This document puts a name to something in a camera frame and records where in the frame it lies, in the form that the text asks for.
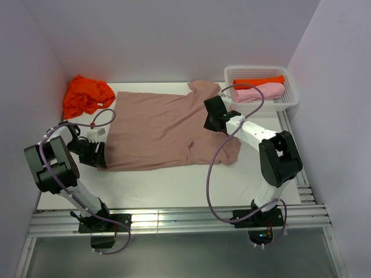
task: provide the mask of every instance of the wall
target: wall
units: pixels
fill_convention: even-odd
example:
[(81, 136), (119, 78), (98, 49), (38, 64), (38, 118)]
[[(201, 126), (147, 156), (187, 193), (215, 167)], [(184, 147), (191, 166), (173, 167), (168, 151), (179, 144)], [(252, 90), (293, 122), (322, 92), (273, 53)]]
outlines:
[(290, 122), (351, 277), (370, 275), (370, 14), (368, 0), (322, 0), (289, 64)]
[(61, 119), (67, 79), (19, 0), (0, 1), (1, 277), (12, 277), (39, 198), (23, 149)]
[(287, 66), (319, 0), (24, 2), (69, 78), (177, 82)]

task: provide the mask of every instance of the folded cloth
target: folded cloth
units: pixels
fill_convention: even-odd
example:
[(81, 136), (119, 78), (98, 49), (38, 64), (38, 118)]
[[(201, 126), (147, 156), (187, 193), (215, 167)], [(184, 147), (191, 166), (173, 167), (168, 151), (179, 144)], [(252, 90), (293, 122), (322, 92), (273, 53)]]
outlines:
[[(218, 95), (220, 87), (201, 80), (188, 86), (192, 92), (186, 96), (119, 92), (104, 147), (107, 168), (99, 170), (209, 164), (227, 135), (203, 128), (208, 115), (203, 101)], [(236, 137), (229, 140), (215, 164), (234, 163), (240, 147)]]
[[(259, 85), (266, 84), (266, 83), (281, 83), (281, 84), (284, 84), (285, 83), (285, 77), (283, 77), (283, 75), (280, 75), (280, 76), (270, 77), (270, 78), (236, 79), (236, 80), (233, 81), (234, 85), (243, 84), (243, 83), (251, 84), (253, 86), (259, 86)], [(244, 89), (251, 89), (251, 87), (246, 86), (246, 85), (240, 85), (240, 86), (235, 86), (234, 89), (235, 90), (244, 90)]]
[(104, 81), (76, 76), (70, 83), (63, 100), (63, 118), (71, 119), (83, 112), (92, 114), (97, 109), (108, 108), (115, 100), (115, 93)]
[[(281, 83), (266, 83), (256, 87), (261, 90), (266, 100), (282, 97), (285, 92), (285, 87)], [(254, 88), (236, 90), (236, 99), (238, 103), (249, 103), (253, 100), (261, 100), (261, 95)]]

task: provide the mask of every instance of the brown cloth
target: brown cloth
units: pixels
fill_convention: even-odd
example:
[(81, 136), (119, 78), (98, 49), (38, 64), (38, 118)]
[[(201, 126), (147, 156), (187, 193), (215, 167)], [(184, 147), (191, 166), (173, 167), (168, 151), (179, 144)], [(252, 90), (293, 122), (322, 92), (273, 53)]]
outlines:
[[(209, 164), (227, 135), (203, 128), (203, 101), (220, 91), (218, 84), (193, 81), (192, 92), (176, 94), (119, 92), (116, 119), (104, 148), (107, 171), (151, 170), (189, 164)], [(232, 138), (215, 164), (237, 160), (241, 143)]]

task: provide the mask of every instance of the white plastic basket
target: white plastic basket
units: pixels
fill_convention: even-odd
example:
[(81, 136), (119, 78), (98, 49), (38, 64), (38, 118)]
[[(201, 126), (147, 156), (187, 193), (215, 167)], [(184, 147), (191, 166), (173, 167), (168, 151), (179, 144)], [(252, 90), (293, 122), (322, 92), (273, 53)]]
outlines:
[[(233, 85), (235, 79), (254, 79), (254, 78), (269, 78), (283, 75), (285, 77), (285, 92), (281, 98), (266, 100), (260, 112), (268, 111), (283, 111), (289, 106), (299, 103), (299, 98), (296, 94), (296, 87), (286, 68), (282, 67), (259, 67), (259, 66), (231, 66), (224, 70), (225, 85)], [(229, 95), (232, 98), (231, 108), (243, 115), (254, 110), (260, 104), (260, 100), (252, 101), (251, 103), (238, 103), (236, 100), (236, 91), (230, 88)]]

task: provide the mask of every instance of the orange cloth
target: orange cloth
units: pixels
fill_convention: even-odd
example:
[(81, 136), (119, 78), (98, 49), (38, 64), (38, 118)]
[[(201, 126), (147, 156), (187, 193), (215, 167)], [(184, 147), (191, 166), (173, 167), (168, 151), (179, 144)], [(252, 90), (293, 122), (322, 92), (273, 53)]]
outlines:
[(114, 91), (105, 81), (95, 81), (78, 75), (71, 81), (64, 97), (63, 117), (71, 119), (83, 112), (92, 114), (97, 109), (110, 107), (115, 98)]
[[(254, 86), (259, 86), (259, 85), (263, 85), (263, 84), (266, 84), (266, 83), (281, 83), (281, 84), (284, 84), (285, 83), (285, 78), (283, 77), (283, 75), (280, 75), (280, 76), (270, 77), (270, 78), (236, 79), (236, 80), (233, 81), (233, 85), (243, 84), (243, 83), (251, 84), (251, 85), (254, 85)], [(251, 87), (241, 85), (241, 86), (235, 86), (234, 89), (235, 90), (245, 90), (245, 89), (251, 89)]]

